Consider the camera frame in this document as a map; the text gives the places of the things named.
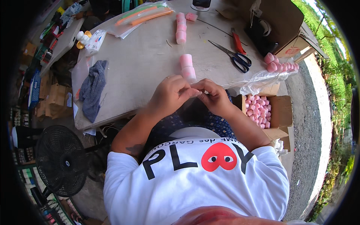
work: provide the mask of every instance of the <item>red utility knife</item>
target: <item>red utility knife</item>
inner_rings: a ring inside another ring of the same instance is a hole
[[[235,28],[232,27],[231,28],[231,31],[233,33],[233,38],[234,38],[234,44],[235,44],[235,49],[243,54],[243,55],[246,55],[246,51],[244,51],[243,47],[241,46],[241,42],[240,42],[240,38],[238,36],[238,34],[235,32]]]

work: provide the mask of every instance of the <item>white t-shirt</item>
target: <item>white t-shirt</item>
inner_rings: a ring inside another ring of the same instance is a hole
[[[231,138],[192,138],[156,146],[141,165],[110,152],[104,203],[111,224],[171,225],[200,206],[281,220],[287,173],[272,147],[249,152]]]

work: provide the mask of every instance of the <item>orange tube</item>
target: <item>orange tube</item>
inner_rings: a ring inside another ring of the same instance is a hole
[[[153,18],[156,18],[156,17],[160,17],[162,15],[170,14],[170,13],[171,13],[171,9],[166,7],[163,12],[154,13],[154,14],[147,15],[145,17],[141,17],[139,19],[133,20],[131,22],[131,25],[135,26],[135,25],[138,25],[138,24],[140,24],[140,23],[142,23],[144,21],[147,21],[149,19],[153,19]]]

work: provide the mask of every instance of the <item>red heart logo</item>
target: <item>red heart logo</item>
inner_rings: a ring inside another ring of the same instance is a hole
[[[212,172],[221,166],[225,170],[232,170],[238,162],[235,153],[224,143],[210,146],[201,158],[202,167]]]

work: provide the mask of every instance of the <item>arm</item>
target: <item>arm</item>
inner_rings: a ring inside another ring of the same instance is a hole
[[[270,140],[265,133],[230,102],[226,91],[220,85],[209,79],[203,79],[196,84],[192,84],[192,87],[209,92],[209,94],[202,93],[199,99],[213,114],[227,120],[238,141],[250,152],[270,144]]]
[[[116,135],[111,144],[111,151],[126,153],[137,159],[150,131],[157,122],[174,113],[190,97],[197,96],[200,93],[191,88],[181,75],[165,78],[156,88],[147,106]]]

